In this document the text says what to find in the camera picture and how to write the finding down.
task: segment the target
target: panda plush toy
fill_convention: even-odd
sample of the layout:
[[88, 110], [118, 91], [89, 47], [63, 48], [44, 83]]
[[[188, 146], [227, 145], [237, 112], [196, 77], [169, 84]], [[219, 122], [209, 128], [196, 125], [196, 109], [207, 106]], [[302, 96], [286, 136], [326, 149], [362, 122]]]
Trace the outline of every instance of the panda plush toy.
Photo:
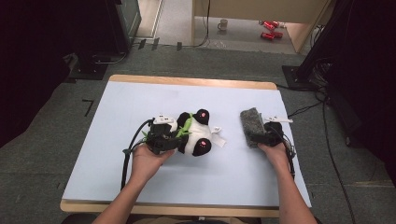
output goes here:
[[195, 114], [184, 112], [177, 120], [159, 116], [153, 121], [150, 131], [144, 133], [145, 142], [156, 155], [177, 148], [183, 154], [203, 156], [212, 148], [208, 122], [209, 112], [205, 109]]
[[184, 112], [177, 119], [177, 136], [183, 138], [178, 151], [194, 157], [203, 156], [210, 151], [212, 133], [208, 126], [209, 112], [198, 110], [195, 114]]

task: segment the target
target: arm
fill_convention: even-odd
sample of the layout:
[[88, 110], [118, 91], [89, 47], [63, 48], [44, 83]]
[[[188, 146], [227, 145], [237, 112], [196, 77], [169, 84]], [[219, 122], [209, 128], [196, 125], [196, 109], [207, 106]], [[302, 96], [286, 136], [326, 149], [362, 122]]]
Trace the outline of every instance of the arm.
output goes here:
[[146, 145], [139, 146], [134, 151], [132, 173], [128, 183], [93, 223], [124, 224], [131, 214], [140, 191], [174, 152], [170, 150], [157, 156]]
[[317, 224], [291, 177], [286, 149], [283, 144], [275, 147], [259, 144], [259, 148], [265, 152], [276, 170], [279, 191], [279, 222]]

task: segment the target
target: wire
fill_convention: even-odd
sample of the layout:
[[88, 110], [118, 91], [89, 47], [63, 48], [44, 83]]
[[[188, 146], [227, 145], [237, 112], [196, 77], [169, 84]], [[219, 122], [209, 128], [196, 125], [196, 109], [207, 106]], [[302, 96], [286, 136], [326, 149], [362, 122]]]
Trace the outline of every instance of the wire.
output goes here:
[[208, 47], [208, 46], [210, 45], [210, 38], [209, 38], [209, 20], [208, 20], [208, 17], [209, 17], [209, 10], [210, 10], [210, 8], [207, 10], [207, 17], [206, 17], [207, 23], [205, 23], [205, 17], [202, 17], [202, 22], [204, 23], [204, 27], [205, 27], [205, 29], [206, 29], [207, 41], [209, 41], [209, 43], [208, 43], [206, 46], [204, 46], [204, 48], [206, 48], [206, 47]]
[[289, 140], [289, 138], [285, 134], [281, 135], [271, 125], [268, 125], [266, 127], [271, 128], [272, 131], [274, 131], [274, 133], [281, 139], [281, 141], [283, 143], [283, 146], [285, 146], [285, 153], [286, 153], [286, 157], [288, 158], [288, 162], [289, 162], [290, 174], [291, 174], [291, 176], [294, 179], [295, 174], [296, 174], [295, 171], [294, 171], [294, 164], [293, 164], [293, 158], [295, 156], [294, 146], [291, 145], [291, 141]]
[[206, 43], [206, 41], [209, 39], [209, 14], [210, 14], [210, 0], [209, 0], [209, 3], [207, 4], [207, 14], [206, 14], [206, 24], [207, 25], [205, 25], [205, 21], [204, 21], [204, 27], [206, 28], [206, 35], [205, 35], [204, 40], [199, 45], [196, 45], [196, 46], [183, 46], [183, 48], [199, 48], [204, 43]]
[[276, 84], [276, 86], [279, 88], [282, 88], [282, 89], [290, 90], [290, 91], [316, 91], [317, 90], [317, 89], [294, 89], [294, 88], [290, 88], [290, 87], [279, 85], [279, 84]]
[[318, 40], [318, 37], [321, 35], [323, 29], [324, 29], [324, 25], [318, 25], [316, 27], [316, 29], [318, 29], [317, 33], [315, 34], [314, 39], [312, 39], [312, 35], [314, 34], [313, 32], [311, 33], [310, 39], [309, 39], [309, 44], [311, 46], [311, 48], [315, 45], [315, 43]]
[[338, 171], [338, 168], [337, 168], [337, 166], [335, 164], [334, 157], [332, 156], [332, 149], [330, 148], [330, 141], [329, 141], [329, 132], [328, 132], [328, 129], [327, 129], [325, 105], [326, 104], [323, 103], [322, 114], [323, 114], [324, 132], [326, 134], [327, 149], [329, 151], [330, 159], [332, 160], [332, 167], [334, 168], [334, 171], [337, 174], [338, 181], [340, 182], [341, 188], [342, 188], [342, 190], [344, 192], [344, 196], [346, 198], [346, 203], [347, 203], [347, 206], [348, 206], [348, 209], [349, 209], [349, 214], [350, 214], [350, 216], [352, 218], [352, 223], [356, 224], [355, 215], [353, 214], [352, 206], [350, 204], [349, 197], [347, 196], [347, 190], [346, 190], [346, 188], [344, 186], [343, 180], [341, 179], [340, 172]]
[[313, 108], [313, 107], [315, 107], [315, 106], [317, 106], [317, 105], [320, 105], [320, 104], [322, 104], [322, 102], [318, 102], [318, 103], [316, 103], [316, 104], [314, 104], [314, 105], [309, 105], [309, 106], [305, 106], [305, 107], [303, 107], [303, 108], [297, 109], [297, 110], [294, 111], [293, 113], [289, 114], [289, 115], [288, 115], [288, 118], [291, 118], [291, 117], [296, 116], [296, 115], [298, 115], [298, 114], [304, 113], [305, 111], [309, 110], [310, 108]]
[[125, 58], [126, 54], [127, 54], [126, 52], [123, 53], [122, 57], [121, 57], [120, 59], [116, 60], [115, 62], [108, 62], [108, 63], [94, 62], [94, 63], [97, 63], [97, 64], [114, 64], [114, 63], [119, 63], [120, 61], [122, 61], [122, 60]]
[[128, 173], [128, 163], [129, 163], [129, 159], [131, 158], [131, 153], [132, 153], [132, 151], [134, 150], [134, 148], [137, 145], [139, 145], [140, 143], [143, 142], [143, 141], [139, 141], [138, 143], [136, 143], [134, 145], [134, 140], [136, 139], [137, 135], [140, 133], [142, 128], [146, 124], [150, 125], [153, 121], [154, 121], [154, 119], [148, 119], [145, 122], [143, 122], [142, 125], [140, 125], [140, 127], [137, 129], [136, 133], [134, 134], [134, 137], [132, 138], [131, 144], [128, 146], [128, 148], [126, 148], [126, 149], [124, 149], [122, 151], [125, 154], [125, 158], [124, 158], [124, 163], [123, 163], [123, 166], [122, 166], [121, 189], [123, 189], [125, 187], [126, 174]]

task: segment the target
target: white board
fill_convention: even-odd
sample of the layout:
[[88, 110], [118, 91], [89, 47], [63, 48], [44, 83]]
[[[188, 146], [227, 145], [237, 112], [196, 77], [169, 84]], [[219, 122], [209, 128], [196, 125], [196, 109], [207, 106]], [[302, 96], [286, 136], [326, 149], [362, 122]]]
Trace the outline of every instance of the white board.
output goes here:
[[[109, 81], [63, 199], [113, 201], [120, 192], [122, 150], [138, 127], [159, 114], [177, 119], [182, 112], [204, 108], [210, 114], [209, 126], [222, 128], [219, 135], [226, 145], [213, 145], [202, 157], [176, 153], [150, 179], [137, 201], [279, 206], [275, 171], [262, 151], [248, 147], [242, 130], [240, 112], [252, 107], [264, 117], [287, 116], [279, 91]], [[289, 124], [282, 125], [293, 142]], [[297, 187], [311, 206], [297, 157], [293, 162]]]

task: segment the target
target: left hand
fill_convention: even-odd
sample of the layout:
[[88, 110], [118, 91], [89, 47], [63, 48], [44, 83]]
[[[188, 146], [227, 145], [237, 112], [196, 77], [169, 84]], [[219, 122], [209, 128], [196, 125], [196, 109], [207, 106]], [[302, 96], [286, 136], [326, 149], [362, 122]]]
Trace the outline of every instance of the left hand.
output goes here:
[[174, 150], [169, 150], [163, 154], [155, 155], [146, 144], [138, 146], [133, 152], [131, 180], [145, 185], [174, 153]]

